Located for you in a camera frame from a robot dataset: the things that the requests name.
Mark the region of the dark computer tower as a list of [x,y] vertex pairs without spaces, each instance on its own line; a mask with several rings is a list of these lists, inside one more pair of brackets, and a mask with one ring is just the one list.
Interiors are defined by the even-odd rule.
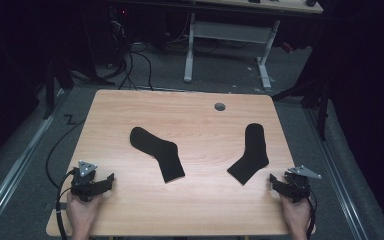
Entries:
[[125,7],[108,7],[111,36],[115,44],[115,63],[122,65],[124,56],[128,51],[128,12]]

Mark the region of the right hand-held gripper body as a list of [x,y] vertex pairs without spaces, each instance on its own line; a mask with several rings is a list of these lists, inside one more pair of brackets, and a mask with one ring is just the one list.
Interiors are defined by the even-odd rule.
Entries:
[[310,195],[310,178],[321,180],[322,176],[304,165],[289,168],[284,173],[286,187],[282,195],[290,198],[294,203],[308,198]]

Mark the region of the black tripod stand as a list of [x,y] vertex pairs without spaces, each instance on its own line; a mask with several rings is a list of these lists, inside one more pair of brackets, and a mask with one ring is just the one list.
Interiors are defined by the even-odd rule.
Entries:
[[325,124],[328,117],[327,108],[329,100],[329,87],[331,71],[322,70],[314,78],[304,83],[298,83],[294,87],[272,96],[273,101],[279,101],[289,96],[302,96],[301,106],[303,108],[318,108],[316,118],[316,130],[319,137],[325,141]]

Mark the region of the person's left hand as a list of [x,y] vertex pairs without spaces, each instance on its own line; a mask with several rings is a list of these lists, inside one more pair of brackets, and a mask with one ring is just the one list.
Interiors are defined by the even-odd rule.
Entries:
[[73,233],[88,232],[90,234],[101,200],[102,195],[94,197],[90,202],[84,202],[71,193],[67,194],[67,216]]

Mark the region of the white-legged wooden desk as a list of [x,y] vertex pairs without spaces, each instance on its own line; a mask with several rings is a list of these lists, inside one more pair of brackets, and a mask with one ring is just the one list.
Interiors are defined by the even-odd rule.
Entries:
[[[306,0],[191,0],[193,7],[212,4],[215,7],[232,7],[234,10],[264,10],[269,13],[297,13],[305,16],[323,13],[322,6],[318,3],[309,7]],[[226,40],[243,43],[262,44],[264,46],[262,55],[256,58],[256,64],[260,74],[262,87],[267,90],[271,88],[270,78],[266,68],[271,47],[275,40],[280,18],[276,17],[269,26],[257,26],[254,24],[221,23],[214,20],[197,20],[195,14],[190,14],[188,52],[185,62],[184,81],[189,83],[193,79],[194,65],[194,40],[196,38]]]

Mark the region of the black sock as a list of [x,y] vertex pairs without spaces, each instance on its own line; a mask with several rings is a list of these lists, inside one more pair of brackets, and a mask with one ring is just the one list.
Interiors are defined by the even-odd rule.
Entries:
[[245,129],[244,153],[227,172],[245,185],[255,173],[268,164],[264,128],[261,124],[251,123]]
[[131,130],[130,143],[157,160],[165,183],[185,176],[175,143],[161,139],[141,127]]

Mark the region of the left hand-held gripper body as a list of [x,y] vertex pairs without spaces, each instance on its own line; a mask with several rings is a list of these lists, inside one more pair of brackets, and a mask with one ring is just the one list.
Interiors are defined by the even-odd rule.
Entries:
[[90,202],[93,199],[92,185],[97,165],[80,160],[78,166],[73,168],[71,193],[81,201]]

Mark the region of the aluminium floor rail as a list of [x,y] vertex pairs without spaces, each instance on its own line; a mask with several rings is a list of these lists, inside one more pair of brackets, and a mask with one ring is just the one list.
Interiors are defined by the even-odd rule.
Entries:
[[[52,114],[61,108],[69,94],[69,90],[57,91]],[[31,164],[39,142],[54,120],[52,114],[44,119],[45,109],[46,104],[40,103],[0,150],[0,216]]]
[[327,142],[323,140],[318,132],[316,118],[311,110],[304,109],[304,114],[308,123],[312,128],[319,148],[322,151],[323,162],[327,168],[327,174],[331,179],[331,185],[338,198],[342,212],[346,218],[348,226],[351,230],[354,240],[368,240],[367,232],[361,222],[361,219],[357,213],[355,204],[351,199],[350,194],[341,178],[338,168],[334,162],[333,155],[327,145]]

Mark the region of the person's right hand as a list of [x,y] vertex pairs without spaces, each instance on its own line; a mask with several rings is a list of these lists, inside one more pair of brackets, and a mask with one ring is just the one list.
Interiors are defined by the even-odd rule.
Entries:
[[291,199],[280,196],[283,216],[290,234],[305,234],[310,223],[310,204],[306,199],[294,203]]

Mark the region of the black metal stand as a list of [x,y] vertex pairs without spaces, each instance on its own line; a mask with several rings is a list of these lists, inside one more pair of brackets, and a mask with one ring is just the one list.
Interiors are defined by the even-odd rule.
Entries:
[[52,57],[46,64],[45,78],[45,102],[46,110],[44,119],[48,119],[55,108],[55,82],[58,82],[63,90],[71,90],[74,82],[68,65],[61,59]]

